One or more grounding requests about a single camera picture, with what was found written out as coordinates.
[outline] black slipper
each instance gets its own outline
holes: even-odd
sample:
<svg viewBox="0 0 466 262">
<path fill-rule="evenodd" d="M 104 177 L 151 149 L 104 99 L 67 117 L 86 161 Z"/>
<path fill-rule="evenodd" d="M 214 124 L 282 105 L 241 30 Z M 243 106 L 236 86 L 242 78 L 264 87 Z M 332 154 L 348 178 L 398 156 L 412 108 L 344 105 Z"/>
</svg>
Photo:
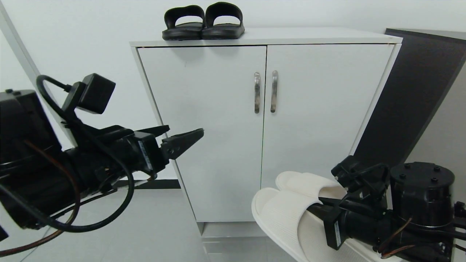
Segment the black slipper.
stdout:
<svg viewBox="0 0 466 262">
<path fill-rule="evenodd" d="M 183 16 L 198 16 L 202 22 L 190 22 L 176 25 L 176 21 Z M 200 6 L 176 7 L 165 12 L 167 29 L 162 31 L 164 40 L 199 40 L 204 26 L 204 10 Z"/>
<path fill-rule="evenodd" d="M 223 15 L 234 16 L 240 24 L 218 24 L 214 20 Z M 218 2 L 206 10 L 206 28 L 202 30 L 202 39 L 238 39 L 244 33 L 243 13 L 234 4 Z"/>
</svg>

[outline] cabinet top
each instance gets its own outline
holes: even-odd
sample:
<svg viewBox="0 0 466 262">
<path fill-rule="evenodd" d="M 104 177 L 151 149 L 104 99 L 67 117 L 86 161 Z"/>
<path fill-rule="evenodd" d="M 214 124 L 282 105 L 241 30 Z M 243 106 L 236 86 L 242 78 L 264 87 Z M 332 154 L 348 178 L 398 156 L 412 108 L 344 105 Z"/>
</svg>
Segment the cabinet top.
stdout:
<svg viewBox="0 0 466 262">
<path fill-rule="evenodd" d="M 132 47 L 292 45 L 292 44 L 395 44 L 402 38 L 349 28 L 246 28 L 234 40 L 132 41 Z"/>
</svg>

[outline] white slipper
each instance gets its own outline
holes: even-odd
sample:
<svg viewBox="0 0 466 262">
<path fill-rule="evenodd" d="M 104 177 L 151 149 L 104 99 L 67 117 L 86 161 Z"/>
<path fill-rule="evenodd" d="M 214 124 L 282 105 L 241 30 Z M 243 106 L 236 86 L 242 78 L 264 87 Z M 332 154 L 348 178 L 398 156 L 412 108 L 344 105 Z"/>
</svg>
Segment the white slipper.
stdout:
<svg viewBox="0 0 466 262">
<path fill-rule="evenodd" d="M 290 190 L 306 196 L 341 199 L 346 190 L 336 181 L 312 173 L 286 171 L 277 176 L 275 184 L 280 190 Z"/>
<path fill-rule="evenodd" d="M 347 193 L 338 182 L 312 173 L 286 171 L 277 176 L 275 184 L 280 190 L 293 191 L 317 200 L 319 197 L 341 199 Z M 316 216 L 313 217 L 317 219 L 323 228 L 322 220 Z M 367 261 L 399 262 L 402 260 L 398 257 L 391 257 L 389 260 L 382 260 L 380 258 L 380 254 L 374 252 L 370 246 L 363 244 L 356 239 L 348 238 L 344 244 L 364 256 Z"/>
<path fill-rule="evenodd" d="M 327 246 L 325 230 L 306 209 L 319 202 L 292 191 L 274 188 L 259 190 L 252 212 L 259 227 L 298 262 L 366 262 L 348 245 L 338 251 Z"/>
</svg>

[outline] white doorframe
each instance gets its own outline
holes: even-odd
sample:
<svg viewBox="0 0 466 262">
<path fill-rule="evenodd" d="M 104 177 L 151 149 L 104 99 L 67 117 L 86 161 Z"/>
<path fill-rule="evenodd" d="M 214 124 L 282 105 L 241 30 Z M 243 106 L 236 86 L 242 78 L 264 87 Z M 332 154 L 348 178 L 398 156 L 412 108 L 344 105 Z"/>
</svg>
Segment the white doorframe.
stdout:
<svg viewBox="0 0 466 262">
<path fill-rule="evenodd" d="M 24 46 L 1 0 L 0 0 L 0 30 L 2 31 L 3 35 L 5 36 L 5 39 L 10 45 L 11 50 L 14 53 L 14 56 L 16 56 L 16 59 L 18 59 L 21 67 L 23 68 L 27 77 L 31 81 L 31 84 L 34 86 L 35 90 L 37 91 L 35 79 L 37 78 L 38 75 L 40 75 L 39 70 L 37 69 L 34 61 L 32 60 L 31 55 L 29 54 L 26 47 Z M 45 86 L 45 90 L 49 93 L 50 97 L 52 97 L 53 101 L 56 102 L 56 99 L 53 96 L 50 89 L 48 88 L 48 86 L 45 83 L 44 83 L 44 86 Z M 46 104 L 48 110 L 52 114 L 55 121 L 58 123 L 59 127 L 63 130 L 63 132 L 67 136 L 68 140 L 71 141 L 73 146 L 76 146 L 76 142 L 74 140 L 73 135 L 71 134 L 69 129 L 63 126 L 62 119 L 57 115 L 57 113 L 55 113 L 55 111 L 52 110 L 52 108 L 47 103 L 44 103 L 44 104 Z"/>
</svg>

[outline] metal handle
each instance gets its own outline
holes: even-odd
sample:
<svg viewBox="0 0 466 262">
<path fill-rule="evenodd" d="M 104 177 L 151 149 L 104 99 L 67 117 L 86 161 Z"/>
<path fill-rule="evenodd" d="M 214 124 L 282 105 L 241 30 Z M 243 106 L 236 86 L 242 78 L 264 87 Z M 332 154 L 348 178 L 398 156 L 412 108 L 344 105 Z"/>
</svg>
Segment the metal handle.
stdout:
<svg viewBox="0 0 466 262">
<path fill-rule="evenodd" d="M 277 87 L 278 87 L 278 72 L 272 72 L 272 104 L 270 105 L 270 112 L 275 113 L 277 108 Z"/>
<path fill-rule="evenodd" d="M 260 106 L 260 74 L 259 72 L 254 73 L 254 112 L 259 114 Z"/>
</svg>

